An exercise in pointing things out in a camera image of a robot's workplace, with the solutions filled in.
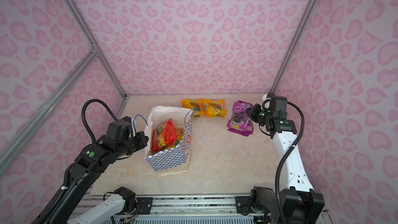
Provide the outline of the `yellow mango candy bag front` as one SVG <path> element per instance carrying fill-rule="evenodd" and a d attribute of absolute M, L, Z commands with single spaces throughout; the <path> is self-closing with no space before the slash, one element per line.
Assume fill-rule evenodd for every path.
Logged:
<path fill-rule="evenodd" d="M 177 131 L 177 140 L 174 143 L 175 146 L 177 146 L 181 142 L 185 130 L 183 128 L 177 128 L 176 131 Z"/>

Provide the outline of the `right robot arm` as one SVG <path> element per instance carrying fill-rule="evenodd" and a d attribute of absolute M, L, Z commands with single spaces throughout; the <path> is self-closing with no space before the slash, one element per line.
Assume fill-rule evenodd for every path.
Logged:
<path fill-rule="evenodd" d="M 266 224 L 316 223 L 324 208 L 324 198 L 314 191 L 297 147 L 305 129 L 302 110 L 286 97 L 269 93 L 262 104 L 256 104 L 246 113 L 253 122 L 266 128 L 280 159 L 275 188 L 254 187 L 250 208 L 262 213 Z"/>

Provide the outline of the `purple grape candy bag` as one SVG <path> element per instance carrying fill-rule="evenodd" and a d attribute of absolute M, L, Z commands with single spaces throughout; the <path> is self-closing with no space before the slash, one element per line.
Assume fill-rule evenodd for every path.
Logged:
<path fill-rule="evenodd" d="M 233 104 L 232 115 L 227 123 L 227 130 L 242 136 L 250 136 L 254 133 L 254 126 L 246 110 L 253 105 L 244 101 L 236 101 Z"/>

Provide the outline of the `red candy bag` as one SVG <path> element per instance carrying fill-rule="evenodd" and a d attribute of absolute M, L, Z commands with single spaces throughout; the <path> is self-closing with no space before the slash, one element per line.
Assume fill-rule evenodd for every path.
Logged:
<path fill-rule="evenodd" d="M 153 131 L 151 152 L 158 153 L 166 149 L 174 148 L 176 140 L 177 131 L 172 119 L 169 119 Z"/>

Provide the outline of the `white paper bag blue handles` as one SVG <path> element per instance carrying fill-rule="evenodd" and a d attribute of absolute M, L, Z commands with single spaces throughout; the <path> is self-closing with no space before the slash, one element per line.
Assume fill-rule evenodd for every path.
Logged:
<path fill-rule="evenodd" d="M 159 177 L 187 172 L 196 109 L 156 106 L 147 119 L 144 158 Z"/>

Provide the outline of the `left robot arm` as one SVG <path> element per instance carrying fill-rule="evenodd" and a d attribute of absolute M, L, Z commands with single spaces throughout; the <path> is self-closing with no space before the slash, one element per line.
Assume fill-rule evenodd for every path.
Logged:
<path fill-rule="evenodd" d="M 67 223 L 85 193 L 109 165 L 144 149 L 148 141 L 143 131 L 134 132 L 130 117 L 110 123 L 106 134 L 84 147 L 67 167 L 63 184 L 33 223 Z"/>

